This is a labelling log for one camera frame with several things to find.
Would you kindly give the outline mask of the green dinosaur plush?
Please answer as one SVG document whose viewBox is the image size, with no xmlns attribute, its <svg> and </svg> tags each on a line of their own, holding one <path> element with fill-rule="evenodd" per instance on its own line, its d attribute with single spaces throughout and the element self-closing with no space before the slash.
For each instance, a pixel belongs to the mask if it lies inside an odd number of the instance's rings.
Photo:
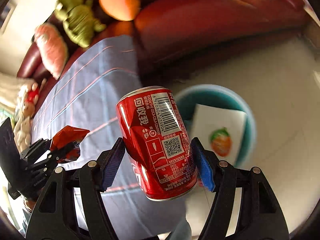
<svg viewBox="0 0 320 240">
<path fill-rule="evenodd" d="M 92 11 L 92 0 L 57 0 L 54 15 L 62 22 L 69 39 L 87 48 L 95 33 L 106 29 Z"/>
</svg>

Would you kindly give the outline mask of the red wrapper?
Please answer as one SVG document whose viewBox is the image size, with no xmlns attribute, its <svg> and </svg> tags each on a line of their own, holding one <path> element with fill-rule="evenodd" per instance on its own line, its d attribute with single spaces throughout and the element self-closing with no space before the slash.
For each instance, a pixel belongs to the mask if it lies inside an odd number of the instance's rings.
<svg viewBox="0 0 320 240">
<path fill-rule="evenodd" d="M 50 145 L 50 152 L 61 149 L 70 142 L 75 144 L 75 149 L 72 154 L 75 156 L 75 161 L 80 157 L 80 143 L 84 140 L 89 130 L 72 126 L 65 126 L 53 136 Z"/>
</svg>

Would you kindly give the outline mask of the brown teddy bear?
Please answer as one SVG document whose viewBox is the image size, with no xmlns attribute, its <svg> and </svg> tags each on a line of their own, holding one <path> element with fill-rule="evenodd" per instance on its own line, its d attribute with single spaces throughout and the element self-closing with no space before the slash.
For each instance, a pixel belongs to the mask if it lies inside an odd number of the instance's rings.
<svg viewBox="0 0 320 240">
<path fill-rule="evenodd" d="M 35 105 L 32 102 L 26 101 L 22 107 L 22 114 L 25 118 L 32 118 L 35 114 Z"/>
</svg>

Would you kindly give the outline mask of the plaid grey tablecloth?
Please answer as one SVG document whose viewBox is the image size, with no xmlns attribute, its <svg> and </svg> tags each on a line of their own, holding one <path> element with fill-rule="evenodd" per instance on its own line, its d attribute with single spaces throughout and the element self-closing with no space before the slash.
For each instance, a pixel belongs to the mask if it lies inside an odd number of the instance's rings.
<svg viewBox="0 0 320 240">
<path fill-rule="evenodd" d="M 78 160 L 67 170 L 84 166 L 112 148 L 121 136 L 116 104 L 141 87 L 133 39 L 105 38 L 85 51 L 46 96 L 34 116 L 32 141 L 50 139 L 65 126 L 89 131 Z M 166 233 L 168 239 L 191 239 L 184 198 L 154 202 L 140 189 L 125 155 L 114 179 L 101 195 L 120 239 L 145 239 Z"/>
</svg>

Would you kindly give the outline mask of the pink plush pillow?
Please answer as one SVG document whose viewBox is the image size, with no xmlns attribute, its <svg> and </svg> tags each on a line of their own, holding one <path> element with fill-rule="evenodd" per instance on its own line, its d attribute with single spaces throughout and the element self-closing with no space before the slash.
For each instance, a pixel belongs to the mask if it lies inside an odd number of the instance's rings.
<svg viewBox="0 0 320 240">
<path fill-rule="evenodd" d="M 58 80 L 68 59 L 68 48 L 58 29 L 44 23 L 35 29 L 34 42 L 36 43 L 42 63 L 54 79 Z"/>
</svg>

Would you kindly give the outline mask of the white card with strawberry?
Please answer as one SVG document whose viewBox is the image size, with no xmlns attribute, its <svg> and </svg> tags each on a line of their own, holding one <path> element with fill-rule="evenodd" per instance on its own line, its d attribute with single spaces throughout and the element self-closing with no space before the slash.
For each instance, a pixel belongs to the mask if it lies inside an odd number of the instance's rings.
<svg viewBox="0 0 320 240">
<path fill-rule="evenodd" d="M 197 137 L 204 149 L 235 164 L 241 148 L 247 114 L 243 111 L 197 104 L 190 139 Z"/>
</svg>

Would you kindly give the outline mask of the dark red leather sofa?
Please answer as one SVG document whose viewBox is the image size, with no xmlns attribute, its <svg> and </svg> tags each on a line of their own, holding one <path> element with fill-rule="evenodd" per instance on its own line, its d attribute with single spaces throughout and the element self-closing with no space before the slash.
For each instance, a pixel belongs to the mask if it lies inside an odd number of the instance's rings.
<svg viewBox="0 0 320 240">
<path fill-rule="evenodd" d="M 92 1 L 95 17 L 106 25 L 92 43 L 132 37 L 141 76 L 177 68 L 193 57 L 222 58 L 279 41 L 311 21 L 303 0 L 140 0 L 132 21 L 116 20 L 99 0 Z"/>
</svg>

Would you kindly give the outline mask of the teal plastic trash bucket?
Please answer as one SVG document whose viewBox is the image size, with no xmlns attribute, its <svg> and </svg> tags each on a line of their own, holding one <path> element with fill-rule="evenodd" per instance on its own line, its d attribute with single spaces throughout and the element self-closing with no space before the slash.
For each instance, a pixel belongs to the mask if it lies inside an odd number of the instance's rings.
<svg viewBox="0 0 320 240">
<path fill-rule="evenodd" d="M 191 131 L 197 104 L 245 112 L 247 114 L 246 125 L 235 167 L 244 169 L 251 167 L 253 152 L 257 144 L 257 124 L 251 108 L 241 96 L 226 87 L 201 84 L 178 92 L 174 98 L 188 132 Z"/>
</svg>

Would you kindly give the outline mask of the red cola can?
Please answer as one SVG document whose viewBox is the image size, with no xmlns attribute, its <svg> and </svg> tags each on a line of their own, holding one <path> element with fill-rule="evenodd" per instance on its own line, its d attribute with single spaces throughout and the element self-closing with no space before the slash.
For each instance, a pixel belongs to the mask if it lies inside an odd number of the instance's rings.
<svg viewBox="0 0 320 240">
<path fill-rule="evenodd" d="M 147 198 L 171 200 L 196 186 L 188 133 L 171 90 L 134 90 L 119 100 L 116 113 L 133 172 Z"/>
</svg>

